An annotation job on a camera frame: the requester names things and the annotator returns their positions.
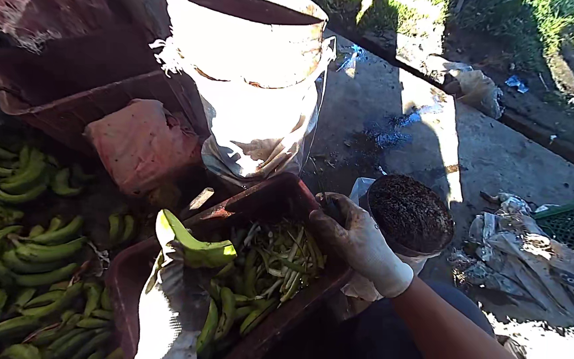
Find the plastic bucket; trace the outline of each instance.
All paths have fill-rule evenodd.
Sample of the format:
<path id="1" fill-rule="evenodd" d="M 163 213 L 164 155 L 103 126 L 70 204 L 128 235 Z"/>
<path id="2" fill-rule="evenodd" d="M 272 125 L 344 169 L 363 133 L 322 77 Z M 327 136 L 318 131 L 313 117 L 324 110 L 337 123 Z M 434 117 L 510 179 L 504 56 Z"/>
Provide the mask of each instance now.
<path id="1" fill-rule="evenodd" d="M 315 71 L 328 20 L 309 0 L 174 0 L 168 13 L 175 45 L 202 73 L 266 88 Z"/>

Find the white glove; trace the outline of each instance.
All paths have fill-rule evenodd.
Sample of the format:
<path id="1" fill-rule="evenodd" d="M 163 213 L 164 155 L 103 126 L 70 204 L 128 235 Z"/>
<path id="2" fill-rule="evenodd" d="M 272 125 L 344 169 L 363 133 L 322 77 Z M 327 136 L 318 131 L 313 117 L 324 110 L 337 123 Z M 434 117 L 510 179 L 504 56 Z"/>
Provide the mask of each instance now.
<path id="1" fill-rule="evenodd" d="M 345 218 L 344 228 L 322 210 L 309 214 L 311 224 L 328 243 L 337 247 L 349 265 L 387 298 L 402 294 L 413 280 L 413 270 L 389 248 L 376 221 L 345 195 L 327 192 Z"/>

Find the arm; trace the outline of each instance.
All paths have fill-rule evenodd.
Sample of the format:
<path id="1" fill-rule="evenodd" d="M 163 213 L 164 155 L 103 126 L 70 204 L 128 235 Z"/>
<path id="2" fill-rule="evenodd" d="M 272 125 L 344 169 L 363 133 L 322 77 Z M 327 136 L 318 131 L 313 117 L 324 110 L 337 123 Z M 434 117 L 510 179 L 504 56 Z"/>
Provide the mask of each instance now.
<path id="1" fill-rule="evenodd" d="M 417 277 L 391 301 L 426 359 L 514 359 L 495 339 Z"/>
<path id="2" fill-rule="evenodd" d="M 316 210 L 309 220 L 349 265 L 374 283 L 409 328 L 426 359 L 514 359 L 486 332 L 413 276 L 387 245 L 376 222 L 346 196 L 327 193 L 345 218 L 344 226 Z"/>

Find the pink plastic bag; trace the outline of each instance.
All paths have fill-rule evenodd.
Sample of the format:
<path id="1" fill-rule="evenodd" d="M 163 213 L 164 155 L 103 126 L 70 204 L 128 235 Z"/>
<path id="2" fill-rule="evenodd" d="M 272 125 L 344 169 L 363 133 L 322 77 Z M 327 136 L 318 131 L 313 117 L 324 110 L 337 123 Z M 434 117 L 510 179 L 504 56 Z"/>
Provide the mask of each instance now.
<path id="1" fill-rule="evenodd" d="M 84 135 L 121 192 L 141 196 L 201 162 L 198 136 L 182 112 L 132 100 L 85 127 Z"/>

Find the concrete floor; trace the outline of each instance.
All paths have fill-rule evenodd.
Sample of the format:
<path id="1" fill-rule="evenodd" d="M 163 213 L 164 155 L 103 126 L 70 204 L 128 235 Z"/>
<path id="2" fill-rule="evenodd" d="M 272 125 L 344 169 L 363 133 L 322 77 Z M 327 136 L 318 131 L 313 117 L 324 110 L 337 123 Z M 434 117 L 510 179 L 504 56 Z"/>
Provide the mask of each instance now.
<path id="1" fill-rule="evenodd" d="M 351 45 L 338 38 L 338 60 L 330 69 L 339 67 L 342 52 L 350 51 Z M 421 121 L 401 129 L 410 141 L 383 150 L 362 134 L 370 123 L 384 126 L 388 118 L 436 101 L 442 112 L 423 114 Z M 366 61 L 356 64 L 353 77 L 329 72 L 311 155 L 326 190 L 348 195 L 357 177 L 381 176 L 378 166 L 424 183 L 449 204 L 455 243 L 467 236 L 474 216 L 492 206 L 480 191 L 511 192 L 536 204 L 574 200 L 573 164 L 369 53 Z M 311 161 L 303 177 L 318 190 Z"/>

